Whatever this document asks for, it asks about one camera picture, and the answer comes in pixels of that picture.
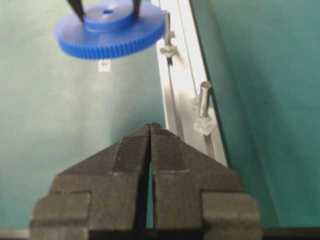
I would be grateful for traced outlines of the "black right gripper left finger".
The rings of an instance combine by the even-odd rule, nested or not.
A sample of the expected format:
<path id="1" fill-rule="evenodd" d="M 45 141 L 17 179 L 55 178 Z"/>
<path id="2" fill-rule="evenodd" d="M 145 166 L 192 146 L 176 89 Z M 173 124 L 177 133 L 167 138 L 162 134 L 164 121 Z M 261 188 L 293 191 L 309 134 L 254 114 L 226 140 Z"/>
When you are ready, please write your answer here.
<path id="1" fill-rule="evenodd" d="M 151 126 L 57 174 L 30 220 L 32 240 L 135 240 L 146 226 Z"/>

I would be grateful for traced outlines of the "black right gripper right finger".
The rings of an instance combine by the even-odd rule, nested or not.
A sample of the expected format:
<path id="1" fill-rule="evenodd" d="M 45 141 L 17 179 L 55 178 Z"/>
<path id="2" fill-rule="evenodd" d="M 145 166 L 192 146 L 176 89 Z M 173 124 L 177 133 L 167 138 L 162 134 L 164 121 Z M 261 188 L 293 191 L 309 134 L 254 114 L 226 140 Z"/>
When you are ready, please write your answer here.
<path id="1" fill-rule="evenodd" d="M 260 240 L 258 202 L 238 174 L 150 126 L 154 223 L 161 240 Z"/>

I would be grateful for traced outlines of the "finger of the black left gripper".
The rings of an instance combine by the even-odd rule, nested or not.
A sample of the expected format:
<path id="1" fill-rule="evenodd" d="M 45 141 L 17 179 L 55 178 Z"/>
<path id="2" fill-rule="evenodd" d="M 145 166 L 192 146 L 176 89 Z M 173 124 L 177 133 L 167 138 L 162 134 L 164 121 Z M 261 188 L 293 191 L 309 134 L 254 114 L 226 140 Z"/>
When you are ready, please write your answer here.
<path id="1" fill-rule="evenodd" d="M 133 17 L 137 18 L 140 13 L 141 0 L 133 0 Z"/>
<path id="2" fill-rule="evenodd" d="M 84 21 L 84 7 L 82 0 L 67 0 L 68 4 L 72 8 L 73 12 L 76 14 L 76 16 L 79 18 L 81 22 Z"/>

